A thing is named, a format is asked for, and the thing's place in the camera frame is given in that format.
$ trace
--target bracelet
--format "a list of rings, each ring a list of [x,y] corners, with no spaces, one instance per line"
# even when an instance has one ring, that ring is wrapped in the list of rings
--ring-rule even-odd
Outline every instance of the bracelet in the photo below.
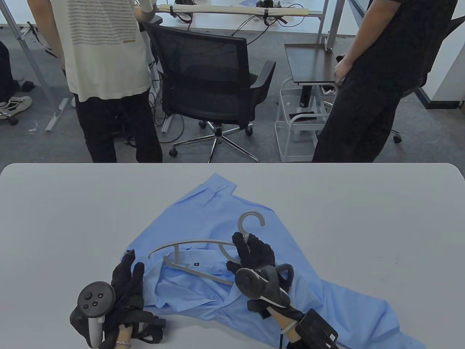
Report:
[[[293,329],[297,325],[297,321],[292,321],[292,323],[287,326],[284,330],[281,331],[282,335],[285,335],[287,332],[289,332],[291,329]]]
[[[131,348],[133,346],[131,343],[128,342],[116,342],[115,347],[117,347],[118,345],[126,345],[128,346],[128,348]]]

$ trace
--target white t-shirt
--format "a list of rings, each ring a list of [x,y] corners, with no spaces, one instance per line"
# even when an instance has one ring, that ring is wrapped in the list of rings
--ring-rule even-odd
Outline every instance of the white t-shirt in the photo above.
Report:
[[[151,85],[134,0],[51,0],[66,63],[79,100],[141,94]],[[144,12],[155,0],[139,0]]]

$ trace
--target black shirt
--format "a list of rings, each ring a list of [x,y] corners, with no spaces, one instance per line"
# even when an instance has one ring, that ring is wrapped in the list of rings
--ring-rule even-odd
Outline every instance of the black shirt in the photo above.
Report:
[[[431,68],[458,0],[392,1],[401,3],[399,10],[352,73],[409,88]]]

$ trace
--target desk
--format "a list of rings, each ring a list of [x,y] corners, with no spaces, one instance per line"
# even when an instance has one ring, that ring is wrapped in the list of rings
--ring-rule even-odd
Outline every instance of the desk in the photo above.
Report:
[[[240,3],[242,0],[196,0],[196,3],[199,5],[217,5],[217,6],[241,6]],[[324,0],[301,0],[301,1],[292,1],[292,0],[282,0],[282,7],[290,6],[293,3],[302,4],[305,8],[310,10],[321,11],[323,9]],[[336,1],[330,0],[328,11],[326,13],[325,25],[323,27],[323,33],[327,34],[329,32],[331,21],[334,16],[334,6]],[[168,27],[186,27],[188,24],[183,23],[179,19],[173,18],[168,13],[159,13],[163,17],[163,25]],[[196,13],[194,15],[194,21],[191,25],[191,28],[197,29],[237,29],[239,25],[245,21],[249,16],[248,15],[232,15],[232,14],[211,14],[211,13]],[[289,23],[287,26],[292,26],[299,23],[301,17],[285,17],[286,21]],[[285,33],[318,33],[320,21],[317,18],[305,18],[304,21],[296,27],[285,28],[280,26],[278,23],[273,24],[268,31],[276,32],[285,32]],[[263,31],[265,29],[263,21],[260,20],[251,20],[243,28],[243,30],[253,30],[253,31]],[[341,17],[341,23],[338,29],[338,35],[355,35],[359,27],[354,19],[354,16],[351,12],[351,8],[346,1],[344,5],[344,11]]]
[[[11,165],[0,175],[2,347],[87,348],[68,323],[78,293],[109,282],[128,244],[215,172],[273,208],[323,279],[386,299],[429,349],[460,348],[465,182],[447,164]],[[170,319],[159,349],[268,348]]]
[[[174,0],[168,0],[169,3],[174,3]],[[242,0],[196,0],[197,3],[202,5],[220,5],[220,6],[239,6]],[[323,9],[324,0],[301,0],[301,1],[290,1],[283,0],[283,6],[289,6],[290,4],[298,2],[309,9],[321,10]],[[27,5],[27,0],[6,0],[8,7],[10,8],[13,17],[18,24],[26,24],[28,21],[35,23],[34,18]],[[166,3],[166,0],[159,0],[159,4]],[[331,20],[334,14],[334,6],[336,0],[330,0],[328,12],[326,15],[326,23],[323,28],[323,33],[329,31]],[[163,17],[163,25],[169,27],[187,27],[180,20],[171,17],[167,13],[160,14]],[[198,29],[237,29],[239,25],[247,19],[247,16],[234,15],[234,14],[211,14],[211,13],[196,13],[194,16],[194,22],[191,28]],[[289,18],[289,24],[296,24],[301,18]],[[0,24],[5,24],[5,19],[0,13]],[[283,28],[279,24],[275,23],[268,31],[280,31],[288,33],[317,33],[319,27],[319,20],[316,18],[306,18],[302,24],[294,28]],[[265,26],[263,22],[251,21],[248,23],[244,30],[257,30],[263,31]],[[344,12],[342,13],[341,23],[339,26],[338,33],[340,35],[355,35],[358,31],[357,23],[351,13],[349,4],[346,2]]]

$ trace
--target shirt sleeve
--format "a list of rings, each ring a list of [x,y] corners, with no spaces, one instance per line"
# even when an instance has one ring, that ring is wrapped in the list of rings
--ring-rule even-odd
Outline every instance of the shirt sleeve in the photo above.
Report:
[[[144,12],[152,12],[153,11],[153,6],[154,4],[157,3],[156,0],[139,0],[140,3],[140,8],[142,8],[142,11]]]

